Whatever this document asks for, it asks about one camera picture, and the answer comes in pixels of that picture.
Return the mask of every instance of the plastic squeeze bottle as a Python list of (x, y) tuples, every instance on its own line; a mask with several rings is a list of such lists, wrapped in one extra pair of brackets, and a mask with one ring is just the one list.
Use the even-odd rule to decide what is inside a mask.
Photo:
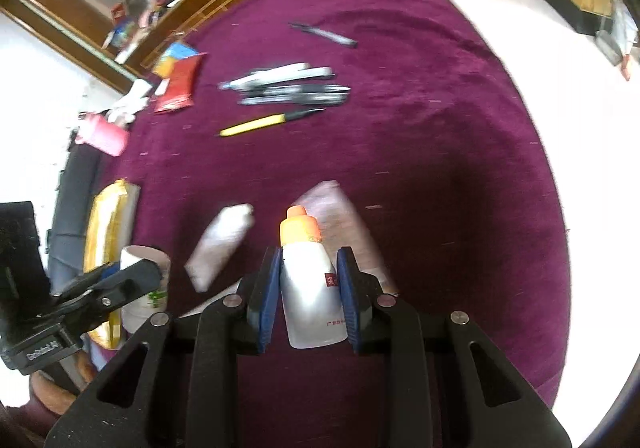
[(340, 287), (322, 245), (318, 221), (302, 206), (287, 210), (280, 224), (284, 268), (280, 278), (289, 343), (295, 349), (346, 339)]

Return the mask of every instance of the white tile floor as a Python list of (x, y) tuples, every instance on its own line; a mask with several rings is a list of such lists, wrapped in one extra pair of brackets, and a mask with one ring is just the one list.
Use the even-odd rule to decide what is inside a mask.
[[(623, 81), (593, 43), (543, 0), (452, 1), (520, 89), (558, 184), (570, 228), (573, 294), (567, 364), (554, 411), (578, 446), (608, 410), (640, 352), (634, 328), (640, 74)], [(24, 75), (18, 66), (24, 62), (37, 68), (39, 81)], [(2, 15), (0, 70), (9, 86), (3, 109), (10, 114), (0, 119), (0, 145), (12, 150), (0, 158), (3, 178), (11, 179), (0, 184), (0, 201), (34, 200), (40, 228), (47, 229), (67, 127), (82, 93), (90, 92), (84, 102), (98, 105), (117, 95)], [(37, 142), (31, 138), (36, 134), (42, 135)], [(0, 399), (19, 404), (26, 396), (24, 380), (3, 369), (0, 364)]]
[(452, 2), (522, 93), (556, 178), (570, 230), (572, 324), (554, 412), (578, 446), (640, 352), (640, 77), (625, 82), (543, 0)]

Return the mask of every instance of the yellow pen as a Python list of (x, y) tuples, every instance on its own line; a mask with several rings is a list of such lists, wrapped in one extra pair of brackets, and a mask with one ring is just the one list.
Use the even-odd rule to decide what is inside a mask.
[(288, 123), (289, 121), (295, 121), (296, 119), (302, 119), (307, 115), (311, 115), (316, 112), (321, 112), (324, 108), (310, 108), (308, 110), (296, 110), (293, 112), (277, 113), (274, 115), (268, 115), (254, 121), (247, 121), (247, 123), (237, 124), (229, 128), (220, 130), (220, 137), (229, 137), (231, 135), (237, 135), (239, 133), (250, 132), (257, 130), (258, 128), (265, 128), (266, 126), (273, 126), (274, 124)]

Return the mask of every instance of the purple carpet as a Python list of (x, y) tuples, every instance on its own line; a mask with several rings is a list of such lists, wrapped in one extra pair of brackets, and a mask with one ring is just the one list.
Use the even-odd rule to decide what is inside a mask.
[[(304, 22), (356, 49), (301, 33)], [(287, 206), (337, 180), (402, 297), (430, 313), (467, 311), (551, 404), (564, 363), (568, 253), (540, 138), (502, 64), (449, 0), (247, 0), (189, 40), (208, 52), (195, 106), (148, 109), (113, 179), (142, 187), (133, 242), (173, 259), (170, 310), (187, 311), (258, 268)], [(243, 107), (220, 81), (256, 67), (329, 65), (352, 87), (342, 107), (222, 139), (281, 111)], [(254, 228), (210, 293), (182, 266), (223, 206), (251, 203)], [(243, 445), (375, 446), (379, 358), (348, 344), (289, 347), (279, 312), (261, 358), (239, 364)]]

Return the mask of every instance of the blue gripper pad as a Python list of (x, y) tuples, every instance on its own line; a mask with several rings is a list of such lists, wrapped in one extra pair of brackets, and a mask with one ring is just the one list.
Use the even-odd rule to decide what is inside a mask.
[(271, 260), (269, 276), (264, 287), (260, 316), (258, 317), (258, 351), (262, 354), (271, 342), (273, 322), (280, 297), (280, 271), (282, 269), (282, 248), (277, 248)]
[(347, 338), (353, 351), (360, 352), (360, 310), (354, 286), (354, 277), (360, 274), (358, 264), (350, 247), (341, 247), (336, 257), (335, 268), (340, 285), (340, 299), (344, 311), (344, 322), (347, 326)]
[(110, 277), (112, 274), (116, 274), (120, 270), (120, 262), (114, 262), (110, 266), (105, 267), (104, 271), (100, 273), (100, 281)]

